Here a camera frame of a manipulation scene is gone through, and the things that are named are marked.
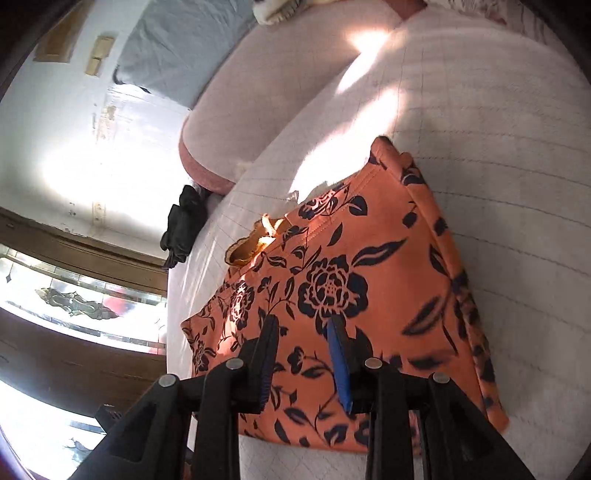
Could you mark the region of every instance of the black clamp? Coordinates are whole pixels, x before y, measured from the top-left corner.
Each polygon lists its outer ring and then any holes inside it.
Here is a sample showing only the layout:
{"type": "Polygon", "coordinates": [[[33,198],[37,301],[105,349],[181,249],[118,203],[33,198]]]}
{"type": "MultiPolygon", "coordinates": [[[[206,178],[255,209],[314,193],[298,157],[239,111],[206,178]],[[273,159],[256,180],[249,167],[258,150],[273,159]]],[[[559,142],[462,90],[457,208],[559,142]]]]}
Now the black clamp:
{"type": "Polygon", "coordinates": [[[108,434],[70,479],[179,480],[191,414],[198,412],[191,478],[239,480],[238,414],[265,407],[278,343],[278,321],[268,319],[258,339],[205,377],[162,376],[120,420],[99,410],[108,434]]]}
{"type": "Polygon", "coordinates": [[[425,480],[535,480],[505,439],[446,374],[412,377],[328,325],[337,392],[348,413],[369,413],[366,480],[413,480],[408,411],[419,419],[425,480]]]}

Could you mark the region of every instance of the grid pattern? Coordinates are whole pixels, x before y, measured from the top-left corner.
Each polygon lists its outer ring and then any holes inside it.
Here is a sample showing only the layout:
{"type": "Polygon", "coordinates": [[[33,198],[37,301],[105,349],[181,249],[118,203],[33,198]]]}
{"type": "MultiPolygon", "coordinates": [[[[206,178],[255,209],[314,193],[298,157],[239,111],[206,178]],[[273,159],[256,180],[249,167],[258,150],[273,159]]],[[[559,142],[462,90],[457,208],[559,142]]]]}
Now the grid pattern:
{"type": "MultiPolygon", "coordinates": [[[[224,199],[171,273],[169,318],[207,302],[225,249],[262,213],[285,213],[290,194],[301,202],[357,171],[388,134],[422,169],[472,279],[506,438],[536,478],[564,479],[591,440],[591,87],[568,57],[432,7],[368,55],[224,199]]],[[[189,348],[172,330],[169,369],[186,377],[189,348]]],[[[363,457],[241,442],[246,479],[348,478],[341,465],[363,477],[363,457]]]]}

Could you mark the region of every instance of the gray fabric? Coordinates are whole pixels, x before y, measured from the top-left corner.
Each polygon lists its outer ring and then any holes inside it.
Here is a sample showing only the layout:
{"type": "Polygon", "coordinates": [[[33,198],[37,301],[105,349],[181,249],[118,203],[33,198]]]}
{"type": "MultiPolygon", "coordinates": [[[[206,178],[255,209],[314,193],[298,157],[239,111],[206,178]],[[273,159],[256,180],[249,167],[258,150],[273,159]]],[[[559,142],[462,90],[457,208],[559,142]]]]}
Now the gray fabric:
{"type": "Polygon", "coordinates": [[[116,80],[192,108],[254,25],[252,0],[152,0],[125,44],[116,80]]]}

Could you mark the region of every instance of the orange floral fabric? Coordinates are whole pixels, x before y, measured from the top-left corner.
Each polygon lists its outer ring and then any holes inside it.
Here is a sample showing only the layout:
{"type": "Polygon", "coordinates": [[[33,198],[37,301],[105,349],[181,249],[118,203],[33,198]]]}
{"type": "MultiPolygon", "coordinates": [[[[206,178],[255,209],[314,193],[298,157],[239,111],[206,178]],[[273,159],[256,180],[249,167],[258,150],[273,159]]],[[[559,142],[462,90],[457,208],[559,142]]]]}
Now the orange floral fabric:
{"type": "Polygon", "coordinates": [[[506,426],[466,272],[408,153],[377,138],[360,172],[286,217],[291,226],[248,265],[231,268],[182,324],[193,375],[204,375],[237,356],[268,315],[279,320],[271,397],[261,415],[241,415],[242,434],[367,450],[367,416],[347,416],[336,394],[326,341],[334,314],[374,356],[411,375],[447,373],[497,429],[506,426]]]}

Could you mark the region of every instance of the white wall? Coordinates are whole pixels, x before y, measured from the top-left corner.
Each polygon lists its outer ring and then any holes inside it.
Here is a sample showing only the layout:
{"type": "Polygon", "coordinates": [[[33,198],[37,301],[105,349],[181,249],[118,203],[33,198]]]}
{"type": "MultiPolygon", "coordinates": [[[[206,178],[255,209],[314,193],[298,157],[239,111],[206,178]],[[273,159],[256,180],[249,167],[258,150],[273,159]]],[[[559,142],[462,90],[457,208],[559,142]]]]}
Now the white wall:
{"type": "Polygon", "coordinates": [[[95,0],[70,63],[25,61],[0,102],[0,206],[164,257],[158,240],[187,180],[176,147],[186,109],[132,87],[108,91],[147,3],[95,0]],[[116,41],[91,77],[84,70],[99,35],[116,41]],[[110,119],[101,117],[108,105],[110,119]]]}

